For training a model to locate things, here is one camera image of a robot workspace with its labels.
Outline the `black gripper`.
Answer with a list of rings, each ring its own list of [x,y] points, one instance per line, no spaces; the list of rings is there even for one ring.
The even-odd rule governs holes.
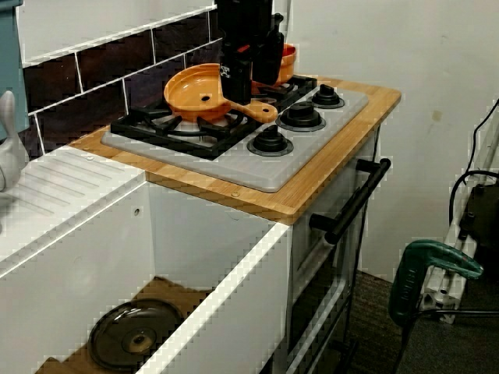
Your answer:
[[[280,13],[272,15],[272,1],[219,0],[215,5],[223,46],[239,50],[255,44],[254,80],[274,85],[278,80],[284,50],[284,34],[280,31],[284,16]],[[220,79],[226,99],[237,104],[250,103],[251,69],[249,58],[239,53],[223,54]]]

